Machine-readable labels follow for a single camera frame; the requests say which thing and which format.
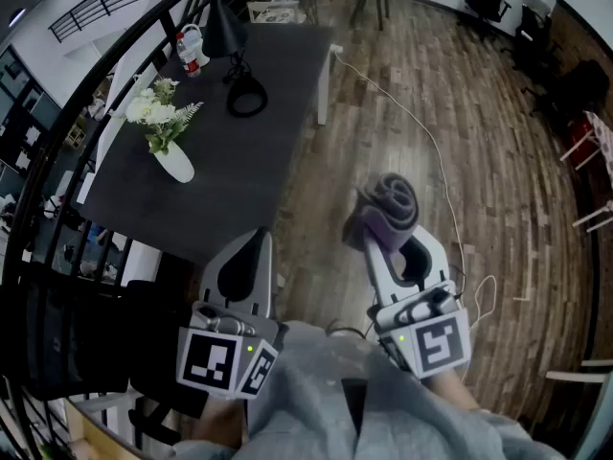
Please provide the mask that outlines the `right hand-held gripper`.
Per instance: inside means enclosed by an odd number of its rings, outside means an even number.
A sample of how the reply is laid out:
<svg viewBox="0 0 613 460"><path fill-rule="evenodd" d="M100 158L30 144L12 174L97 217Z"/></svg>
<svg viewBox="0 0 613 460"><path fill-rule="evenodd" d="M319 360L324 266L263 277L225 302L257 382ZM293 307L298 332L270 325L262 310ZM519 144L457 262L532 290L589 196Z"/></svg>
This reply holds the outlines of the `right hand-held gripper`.
<svg viewBox="0 0 613 460"><path fill-rule="evenodd" d="M392 362L419 380L469 362L467 311L448 280L443 245L417 225L405 244L406 282L399 279L390 255L376 238L366 237L364 243L379 301L367 314Z"/></svg>

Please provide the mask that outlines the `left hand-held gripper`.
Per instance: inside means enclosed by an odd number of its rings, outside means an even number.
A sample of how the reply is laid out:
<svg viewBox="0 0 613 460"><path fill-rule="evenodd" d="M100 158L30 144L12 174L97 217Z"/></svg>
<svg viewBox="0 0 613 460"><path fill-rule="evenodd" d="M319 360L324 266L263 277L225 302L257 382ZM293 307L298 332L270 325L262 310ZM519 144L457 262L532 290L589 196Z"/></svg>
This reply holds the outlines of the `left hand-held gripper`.
<svg viewBox="0 0 613 460"><path fill-rule="evenodd" d="M228 243L205 267L204 302L179 329L176 381L220 398L255 399L279 354L280 325L268 319L276 291L271 233L252 230ZM251 314L212 304L251 306Z"/></svg>

